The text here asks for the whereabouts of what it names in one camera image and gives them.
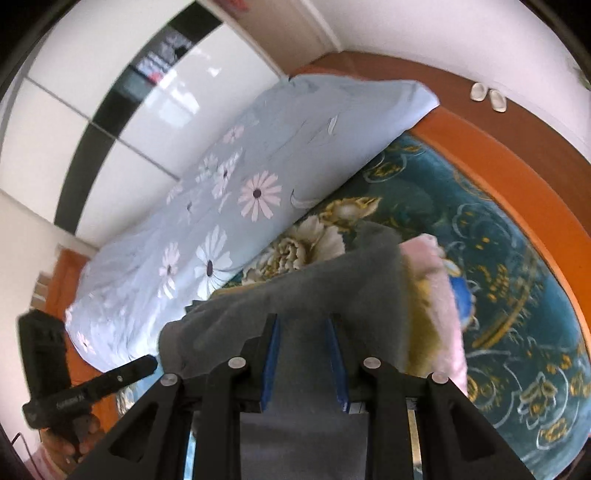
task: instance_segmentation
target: gray cloth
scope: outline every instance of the gray cloth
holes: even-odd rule
[[[261,334],[267,314],[278,314],[271,402],[262,415],[242,416],[245,480],[364,477],[368,419],[340,411],[325,322],[340,313],[372,355],[404,368],[408,313],[399,241],[390,228],[360,223],[353,251],[201,302],[164,327],[164,370],[187,378],[239,354],[245,340]]]

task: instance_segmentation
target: metal screw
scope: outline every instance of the metal screw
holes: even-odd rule
[[[246,366],[246,360],[241,356],[235,356],[234,358],[228,360],[228,366],[234,369],[243,368]]]
[[[375,358],[374,356],[369,356],[365,360],[363,360],[363,364],[366,368],[371,368],[372,370],[381,367],[382,362],[379,361],[379,358]]]
[[[160,383],[165,387],[172,387],[178,381],[175,374],[164,374],[160,379]]]
[[[448,382],[449,377],[445,373],[442,373],[442,372],[433,372],[433,374],[431,375],[431,379],[435,383],[443,385]]]

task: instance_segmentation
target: blue gripper pad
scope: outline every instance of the blue gripper pad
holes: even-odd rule
[[[330,319],[326,320],[326,339],[330,352],[330,367],[333,371],[336,386],[336,399],[344,412],[349,411],[349,386],[345,364],[340,353],[339,342],[336,338],[335,327]]]
[[[267,404],[271,399],[273,392],[273,380],[275,379],[275,369],[277,368],[277,357],[279,356],[279,345],[281,343],[279,319],[275,319],[273,324],[273,333],[269,342],[269,350],[265,360],[265,368],[262,371],[262,395],[261,410],[267,409]]]

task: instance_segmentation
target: finger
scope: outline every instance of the finger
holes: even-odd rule
[[[104,436],[105,431],[102,429],[88,435],[88,437],[84,439],[84,442],[80,444],[80,453],[84,455],[90,452],[95,447],[95,445],[102,440]]]
[[[76,453],[76,449],[70,442],[56,435],[51,430],[43,430],[40,436],[41,442],[49,450],[61,453],[62,455],[74,455]]]
[[[46,452],[49,458],[51,458],[51,460],[53,461],[53,463],[55,463],[62,471],[64,471],[65,473],[72,473],[74,467],[76,466],[76,461],[72,457],[47,448]]]
[[[90,422],[88,424],[88,433],[96,433],[100,430],[100,420],[94,415],[90,416]]]

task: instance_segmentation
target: white slipper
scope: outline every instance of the white slipper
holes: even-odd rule
[[[489,91],[491,97],[492,109],[495,112],[506,112],[507,111],[507,98],[499,90],[491,89]]]
[[[475,102],[481,102],[486,98],[486,91],[488,88],[484,85],[484,83],[477,82],[472,85],[472,89],[470,90],[470,98]]]

